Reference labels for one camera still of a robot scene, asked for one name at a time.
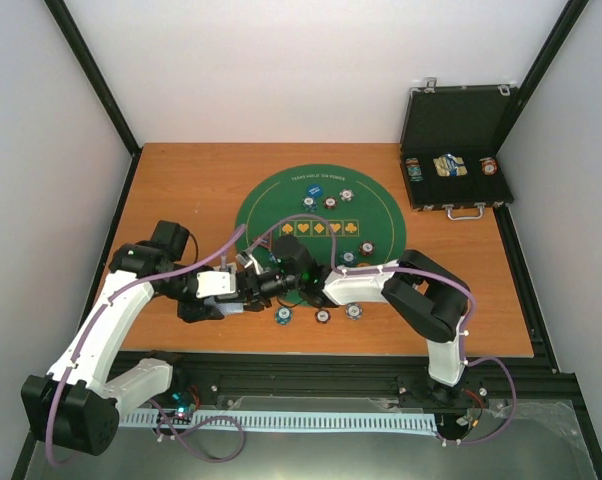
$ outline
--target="black and white robotic arm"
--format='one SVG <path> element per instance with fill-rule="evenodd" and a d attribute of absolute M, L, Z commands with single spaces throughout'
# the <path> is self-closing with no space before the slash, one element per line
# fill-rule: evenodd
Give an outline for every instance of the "black and white robotic arm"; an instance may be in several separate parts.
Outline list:
<path fill-rule="evenodd" d="M 135 318 L 157 295 L 176 300 L 177 315 L 188 323 L 220 320 L 230 305 L 260 311 L 272 306 L 271 299 L 291 291 L 316 308 L 352 302 L 389 303 L 426 339 L 430 377 L 446 386 L 454 386 L 461 379 L 464 363 L 458 329 L 467 298 L 436 280 L 429 280 L 421 293 L 417 287 L 424 279 L 405 273 L 405 269 L 431 272 L 467 286 L 414 250 L 406 250 L 385 265 L 334 271 L 318 264 L 305 246 L 287 235 L 272 246 L 277 268 L 264 270 L 250 253 L 242 252 L 237 256 L 242 270 L 203 265 L 187 274 L 138 283 L 110 300 L 131 282 L 180 269 L 175 262 L 181 259 L 188 235 L 180 225 L 162 221 L 149 241 L 126 244 L 114 254 L 101 294 L 74 341 L 45 377 L 30 376 L 23 385 L 21 396 L 37 439 L 45 438 L 52 399 L 60 383 L 63 392 L 54 422 L 54 443 L 93 455 L 109 446 L 119 418 L 170 389 L 173 367 L 161 358 L 144 359 L 107 381 Z"/>

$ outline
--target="silver handle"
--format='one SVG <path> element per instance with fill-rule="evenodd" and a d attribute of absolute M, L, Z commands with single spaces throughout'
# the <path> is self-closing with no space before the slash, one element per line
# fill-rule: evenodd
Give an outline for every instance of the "silver handle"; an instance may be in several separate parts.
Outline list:
<path fill-rule="evenodd" d="M 445 211 L 448 214 L 448 218 L 450 220 L 478 220 L 483 217 L 485 213 L 485 203 L 475 203 L 475 206 L 479 209 L 479 213 L 474 216 L 462 216 L 462 217 L 453 217 L 452 216 L 452 205 L 445 205 Z"/>

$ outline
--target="wooden table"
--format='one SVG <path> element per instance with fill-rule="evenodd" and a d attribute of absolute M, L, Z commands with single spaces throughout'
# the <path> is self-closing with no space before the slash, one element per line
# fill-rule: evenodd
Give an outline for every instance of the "wooden table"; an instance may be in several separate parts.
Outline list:
<path fill-rule="evenodd" d="M 201 258 L 233 231 L 248 193 L 270 175 L 292 166 L 329 163 L 361 171 L 383 185 L 402 209 L 408 246 L 421 250 L 462 278 L 478 299 L 470 323 L 469 355 L 532 356 L 497 225 L 491 211 L 477 221 L 452 222 L 443 212 L 410 210 L 393 144 L 146 144 L 116 233 L 123 243 L 148 239 L 158 220 L 193 231 Z M 191 261 L 190 244 L 184 262 Z M 425 341 L 385 304 L 366 304 L 364 317 L 343 309 L 319 325 L 314 310 L 297 308 L 287 326 L 274 310 L 222 321 L 186 324 L 176 303 L 153 300 L 129 332 L 124 350 L 184 352 L 425 355 Z"/>

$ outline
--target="poker chip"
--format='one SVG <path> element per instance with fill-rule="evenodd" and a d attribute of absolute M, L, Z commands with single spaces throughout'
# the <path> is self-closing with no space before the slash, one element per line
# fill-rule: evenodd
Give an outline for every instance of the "poker chip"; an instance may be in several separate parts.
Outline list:
<path fill-rule="evenodd" d="M 368 257 L 374 253 L 374 243 L 372 242 L 363 242 L 359 246 L 359 253 L 364 257 Z"/>
<path fill-rule="evenodd" d="M 345 306 L 345 314 L 351 320 L 358 320 L 363 315 L 363 309 L 358 303 L 348 303 Z"/>
<path fill-rule="evenodd" d="M 339 196 L 341 197 L 341 200 L 343 200 L 344 202 L 351 202 L 352 199 L 354 198 L 354 192 L 352 190 L 350 190 L 349 188 L 344 188 L 339 193 Z"/>
<path fill-rule="evenodd" d="M 357 256 L 354 252 L 343 252 L 339 258 L 346 267 L 353 267 L 357 263 Z"/>
<path fill-rule="evenodd" d="M 332 316 L 327 310 L 319 310 L 317 313 L 314 314 L 314 318 L 316 318 L 318 323 L 325 324 L 330 321 L 330 318 L 332 318 Z"/>
<path fill-rule="evenodd" d="M 310 185 L 306 192 L 308 194 L 308 197 L 319 198 L 321 195 L 323 195 L 323 188 L 321 187 L 321 185 L 317 185 L 315 183 Z"/>
<path fill-rule="evenodd" d="M 497 173 L 497 161 L 492 157 L 481 159 L 481 170 L 486 175 L 494 175 Z"/>
<path fill-rule="evenodd" d="M 287 325 L 292 320 L 292 309 L 279 307 L 274 314 L 274 319 L 279 325 Z"/>
<path fill-rule="evenodd" d="M 333 209 L 337 208 L 337 199 L 334 197 L 327 197 L 323 201 L 323 206 L 325 208 L 327 208 L 328 210 L 333 210 Z"/>
<path fill-rule="evenodd" d="M 303 208 L 306 212 L 314 212 L 317 209 L 317 201 L 312 197 L 303 199 Z"/>

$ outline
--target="black cable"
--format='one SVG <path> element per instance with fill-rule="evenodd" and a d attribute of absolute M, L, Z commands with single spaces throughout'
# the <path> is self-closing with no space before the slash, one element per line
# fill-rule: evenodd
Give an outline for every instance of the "black cable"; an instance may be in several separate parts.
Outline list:
<path fill-rule="evenodd" d="M 304 302 L 304 300 L 301 300 L 301 301 L 295 303 L 294 305 L 286 305 L 285 303 L 281 302 L 281 299 L 279 297 L 277 297 L 277 303 L 279 305 L 281 305 L 282 307 L 289 308 L 289 309 L 293 309 L 297 305 L 301 305 L 303 302 Z"/>
<path fill-rule="evenodd" d="M 195 237 L 194 234 L 192 234 L 192 232 L 188 232 L 188 235 L 190 235 L 190 238 L 194 242 L 194 248 L 196 249 L 196 253 L 194 255 L 194 262 L 192 262 L 192 264 L 194 265 L 199 261 L 199 242 L 197 242 L 197 237 Z"/>

